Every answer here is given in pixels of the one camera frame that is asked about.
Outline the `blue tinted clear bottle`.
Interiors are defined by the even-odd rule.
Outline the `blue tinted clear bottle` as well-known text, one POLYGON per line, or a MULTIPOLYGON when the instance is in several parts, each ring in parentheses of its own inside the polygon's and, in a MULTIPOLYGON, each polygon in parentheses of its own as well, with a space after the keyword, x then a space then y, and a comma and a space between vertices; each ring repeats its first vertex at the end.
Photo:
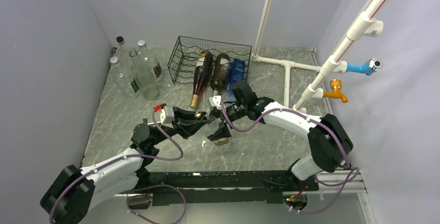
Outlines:
POLYGON ((159 96, 159 89, 154 75, 147 66, 141 63, 139 54, 135 49, 129 51, 129 57, 132 60, 142 96, 149 101, 155 100, 159 96))

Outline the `clear bottle silver cap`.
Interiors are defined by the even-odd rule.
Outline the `clear bottle silver cap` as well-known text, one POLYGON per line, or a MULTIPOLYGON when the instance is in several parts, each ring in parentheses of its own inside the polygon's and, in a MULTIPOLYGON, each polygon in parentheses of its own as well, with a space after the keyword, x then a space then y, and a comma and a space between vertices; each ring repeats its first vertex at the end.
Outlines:
POLYGON ((155 56, 149 53, 145 40, 139 40, 137 45, 140 62, 151 71, 155 76, 156 82, 159 82, 163 76, 162 65, 155 56))

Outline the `clear bottle dark neck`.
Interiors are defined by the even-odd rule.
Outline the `clear bottle dark neck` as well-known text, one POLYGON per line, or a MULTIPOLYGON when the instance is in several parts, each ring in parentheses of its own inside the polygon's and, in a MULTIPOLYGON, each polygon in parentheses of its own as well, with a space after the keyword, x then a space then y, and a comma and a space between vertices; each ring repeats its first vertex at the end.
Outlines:
POLYGON ((123 65, 116 56, 111 57, 109 62, 111 64, 110 77, 122 95, 126 98, 137 97, 140 93, 140 88, 133 71, 123 65))

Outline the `clear bottle blue medallion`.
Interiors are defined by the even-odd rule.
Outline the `clear bottle blue medallion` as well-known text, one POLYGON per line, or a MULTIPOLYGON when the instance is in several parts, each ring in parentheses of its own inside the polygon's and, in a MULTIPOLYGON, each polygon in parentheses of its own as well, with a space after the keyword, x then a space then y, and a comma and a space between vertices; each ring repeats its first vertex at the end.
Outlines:
POLYGON ((133 70, 133 64, 129 56, 129 48, 125 44, 125 39, 122 36, 116 37, 116 42, 119 47, 117 48, 117 57, 120 58, 121 63, 128 66, 129 69, 133 70))

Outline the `bottle black gold cap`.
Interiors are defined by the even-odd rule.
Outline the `bottle black gold cap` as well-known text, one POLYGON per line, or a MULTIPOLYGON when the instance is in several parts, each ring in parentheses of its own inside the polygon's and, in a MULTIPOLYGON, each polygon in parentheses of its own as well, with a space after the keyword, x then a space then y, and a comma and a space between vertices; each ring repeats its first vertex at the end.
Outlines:
MULTIPOLYGON (((228 126, 228 124, 226 124, 221 117, 216 118, 214 115, 209 115, 206 116, 206 118, 207 118, 207 122, 198 131, 204 138, 208 139, 208 136, 213 134, 219 128, 220 125, 228 126)), ((216 146, 231 146, 232 138, 226 139, 226 141, 212 142, 212 143, 216 146)))

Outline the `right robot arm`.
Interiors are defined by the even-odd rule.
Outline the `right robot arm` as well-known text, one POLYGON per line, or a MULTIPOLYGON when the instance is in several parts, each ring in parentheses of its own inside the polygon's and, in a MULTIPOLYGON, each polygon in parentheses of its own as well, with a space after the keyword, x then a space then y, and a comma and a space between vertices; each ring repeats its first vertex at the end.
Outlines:
POLYGON ((306 179, 322 171, 332 173, 336 168, 349 167, 348 154, 353 143, 336 116, 323 117, 304 114, 284 107, 269 97, 258 97, 245 81, 232 86, 234 101, 224 101, 220 95, 210 97, 211 114, 216 118, 218 130, 208 138, 212 141, 230 137, 232 122, 243 117, 253 121, 245 132, 257 123, 270 124, 290 131, 309 143, 311 154, 297 159, 288 169, 286 184, 299 190, 306 179))

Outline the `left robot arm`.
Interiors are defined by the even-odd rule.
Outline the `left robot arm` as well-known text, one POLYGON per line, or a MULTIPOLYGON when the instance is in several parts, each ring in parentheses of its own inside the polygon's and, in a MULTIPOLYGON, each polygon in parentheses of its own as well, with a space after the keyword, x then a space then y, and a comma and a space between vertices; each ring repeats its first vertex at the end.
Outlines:
POLYGON ((144 192, 149 187, 147 166, 154 160, 177 161, 181 146, 173 139, 189 138, 208 122, 204 111, 165 104, 154 107, 152 122, 135 126, 131 146, 100 163, 65 167, 40 200, 50 223, 79 223, 89 210, 124 191, 144 192))

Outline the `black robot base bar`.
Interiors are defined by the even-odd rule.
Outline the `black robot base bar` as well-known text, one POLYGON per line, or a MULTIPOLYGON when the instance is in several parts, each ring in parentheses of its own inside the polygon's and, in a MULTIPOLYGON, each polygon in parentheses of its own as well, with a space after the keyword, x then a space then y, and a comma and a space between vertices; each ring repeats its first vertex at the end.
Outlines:
POLYGON ((153 206, 187 203, 266 202, 279 204, 289 193, 317 192, 313 177, 295 179, 283 170, 142 173, 128 193, 148 193, 153 206))

